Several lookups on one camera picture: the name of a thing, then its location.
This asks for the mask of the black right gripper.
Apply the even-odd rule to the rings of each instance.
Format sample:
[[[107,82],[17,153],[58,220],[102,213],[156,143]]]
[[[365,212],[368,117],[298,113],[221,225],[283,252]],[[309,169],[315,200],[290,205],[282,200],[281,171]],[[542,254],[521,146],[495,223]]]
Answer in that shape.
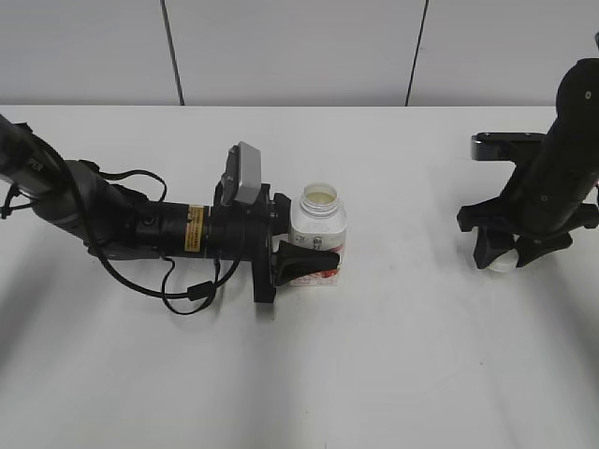
[[[514,165],[498,196],[463,206],[458,212],[461,231],[478,227],[474,249],[478,269],[488,268],[498,257],[515,249],[512,234],[524,236],[516,240],[517,268],[523,268],[540,257],[569,248],[573,240],[566,232],[598,226],[598,207],[584,202],[598,180],[596,160],[540,164],[521,160]]]

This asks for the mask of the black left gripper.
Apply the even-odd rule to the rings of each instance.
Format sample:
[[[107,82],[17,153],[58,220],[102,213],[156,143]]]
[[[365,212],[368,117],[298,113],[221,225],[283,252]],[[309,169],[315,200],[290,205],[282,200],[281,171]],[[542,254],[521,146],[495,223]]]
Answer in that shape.
[[[249,262],[252,268],[254,302],[272,303],[276,287],[303,276],[334,270],[341,257],[281,241],[273,253],[272,238],[289,233],[291,199],[270,194],[270,185],[261,185],[251,206],[234,202],[221,204],[222,186],[215,187],[213,204],[205,222],[205,256],[220,260]]]

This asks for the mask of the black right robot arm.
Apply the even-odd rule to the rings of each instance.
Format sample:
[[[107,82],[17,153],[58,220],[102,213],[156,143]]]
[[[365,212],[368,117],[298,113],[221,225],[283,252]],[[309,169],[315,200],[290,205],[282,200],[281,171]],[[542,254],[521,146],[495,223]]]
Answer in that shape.
[[[478,162],[515,168],[498,196],[460,208],[463,232],[477,232],[479,269],[523,268],[569,248],[572,231],[598,226],[598,206],[586,198],[598,185],[598,61],[584,58],[563,76],[556,118],[545,133],[481,132],[471,139]]]

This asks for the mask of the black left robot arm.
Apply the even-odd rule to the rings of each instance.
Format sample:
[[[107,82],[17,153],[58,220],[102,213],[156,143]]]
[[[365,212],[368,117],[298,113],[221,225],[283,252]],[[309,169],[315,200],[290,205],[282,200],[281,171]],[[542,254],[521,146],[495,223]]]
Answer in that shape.
[[[27,197],[41,220],[80,239],[110,275],[117,260],[205,258],[252,268],[254,300],[271,303],[277,289],[339,266],[333,251],[283,241],[291,201],[261,180],[261,154],[240,142],[210,206],[155,201],[124,186],[124,175],[86,160],[66,160],[26,123],[1,122],[1,177],[7,197]]]

